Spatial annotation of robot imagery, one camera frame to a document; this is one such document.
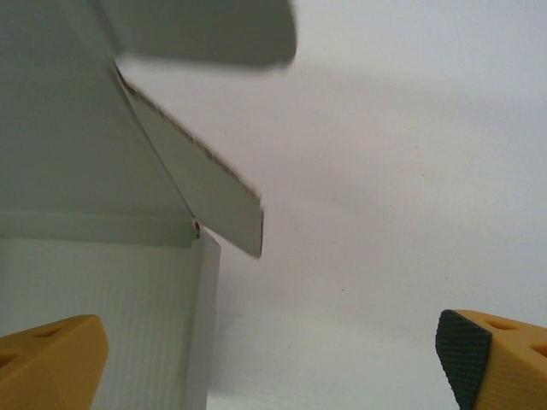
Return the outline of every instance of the black rubber pad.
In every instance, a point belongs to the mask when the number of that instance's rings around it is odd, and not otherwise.
[[[445,310],[438,321],[435,349],[461,410],[473,410],[485,375],[492,334]]]

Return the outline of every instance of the corrugated cardboard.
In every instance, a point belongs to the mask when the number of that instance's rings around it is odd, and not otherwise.
[[[204,409],[220,249],[199,224],[259,256],[260,199],[115,58],[287,65],[291,8],[49,0],[0,18],[0,334],[100,314],[94,408]]]

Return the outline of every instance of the cardboard box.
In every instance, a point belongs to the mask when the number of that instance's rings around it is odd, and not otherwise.
[[[289,4],[9,2],[1,19],[0,335],[99,314],[94,408],[204,409],[220,247],[200,225],[258,257],[260,200],[115,58],[286,66]]]

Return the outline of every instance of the box flap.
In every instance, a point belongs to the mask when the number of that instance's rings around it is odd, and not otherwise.
[[[148,139],[197,221],[255,257],[262,252],[259,196],[218,155],[165,115],[148,97],[120,84]]]
[[[3,2],[0,56],[12,62],[93,62],[115,57],[91,2]]]
[[[120,50],[248,67],[287,65],[296,28],[287,0],[101,0]]]
[[[112,66],[0,61],[0,209],[191,221]]]

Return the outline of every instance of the hole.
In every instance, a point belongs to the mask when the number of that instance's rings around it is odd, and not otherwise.
[[[199,239],[201,236],[201,226],[196,220],[193,220],[192,224],[194,225],[194,230],[196,231],[196,238]]]
[[[17,359],[18,356],[19,355],[16,353],[0,353],[0,369],[11,361]]]
[[[486,323],[500,331],[516,331],[516,327],[509,323],[503,323],[497,320],[487,320]]]
[[[543,357],[547,357],[547,346],[532,346],[532,349],[541,354]]]
[[[60,329],[49,329],[47,331],[41,331],[40,333],[34,334],[34,337],[52,337],[55,335]]]

